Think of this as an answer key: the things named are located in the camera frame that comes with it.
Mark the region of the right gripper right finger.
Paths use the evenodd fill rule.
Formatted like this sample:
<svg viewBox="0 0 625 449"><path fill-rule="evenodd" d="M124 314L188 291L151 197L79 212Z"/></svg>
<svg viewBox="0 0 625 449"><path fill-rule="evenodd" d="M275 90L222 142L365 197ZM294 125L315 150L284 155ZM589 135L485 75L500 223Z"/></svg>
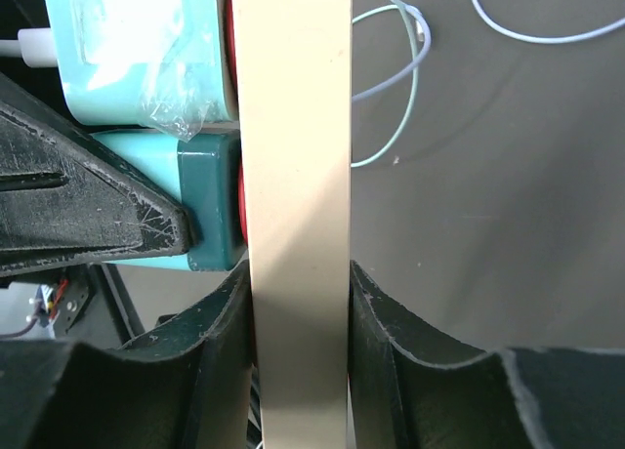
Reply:
<svg viewBox="0 0 625 449"><path fill-rule="evenodd" d="M350 269L349 381L360 448L620 448L624 353L485 351Z"/></svg>

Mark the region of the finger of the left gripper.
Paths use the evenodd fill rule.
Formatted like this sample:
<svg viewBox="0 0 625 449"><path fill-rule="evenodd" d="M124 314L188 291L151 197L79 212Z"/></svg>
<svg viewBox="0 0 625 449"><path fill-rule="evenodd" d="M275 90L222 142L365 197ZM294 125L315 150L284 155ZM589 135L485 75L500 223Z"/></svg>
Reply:
<svg viewBox="0 0 625 449"><path fill-rule="evenodd" d="M179 201L2 77L2 275L177 256L193 240Z"/></svg>

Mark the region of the light teal charger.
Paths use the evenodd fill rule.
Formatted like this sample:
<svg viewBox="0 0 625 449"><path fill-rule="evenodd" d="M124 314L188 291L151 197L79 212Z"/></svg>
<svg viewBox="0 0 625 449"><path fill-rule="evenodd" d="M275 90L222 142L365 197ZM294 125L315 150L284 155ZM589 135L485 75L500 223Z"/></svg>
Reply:
<svg viewBox="0 0 625 449"><path fill-rule="evenodd" d="M87 126L189 138L238 118L227 0L45 0L62 92Z"/></svg>

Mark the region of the beige wooden power strip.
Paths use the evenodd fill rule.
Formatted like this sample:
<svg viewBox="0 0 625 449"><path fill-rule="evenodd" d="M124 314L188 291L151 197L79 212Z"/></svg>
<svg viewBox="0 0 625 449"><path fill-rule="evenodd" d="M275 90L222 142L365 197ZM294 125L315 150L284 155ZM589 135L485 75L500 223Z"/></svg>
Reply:
<svg viewBox="0 0 625 449"><path fill-rule="evenodd" d="M232 0L268 448L347 444L352 0Z"/></svg>

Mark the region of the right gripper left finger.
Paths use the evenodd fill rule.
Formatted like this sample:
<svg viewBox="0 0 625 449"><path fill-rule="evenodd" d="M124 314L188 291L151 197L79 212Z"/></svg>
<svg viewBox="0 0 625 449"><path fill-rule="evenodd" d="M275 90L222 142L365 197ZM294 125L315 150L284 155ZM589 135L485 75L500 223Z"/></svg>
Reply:
<svg viewBox="0 0 625 449"><path fill-rule="evenodd" d="M242 448L252 374L250 275L119 349L1 345L5 448Z"/></svg>

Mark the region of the teal dual usb charger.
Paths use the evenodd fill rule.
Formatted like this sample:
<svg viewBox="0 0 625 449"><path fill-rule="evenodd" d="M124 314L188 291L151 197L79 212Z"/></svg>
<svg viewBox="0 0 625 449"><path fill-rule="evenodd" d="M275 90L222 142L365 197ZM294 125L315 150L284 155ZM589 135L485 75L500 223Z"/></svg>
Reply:
<svg viewBox="0 0 625 449"><path fill-rule="evenodd" d="M184 142L148 130L99 132L94 138L181 202L195 244L183 255L125 260L125 265L228 271L245 252L239 216L240 133L206 131Z"/></svg>

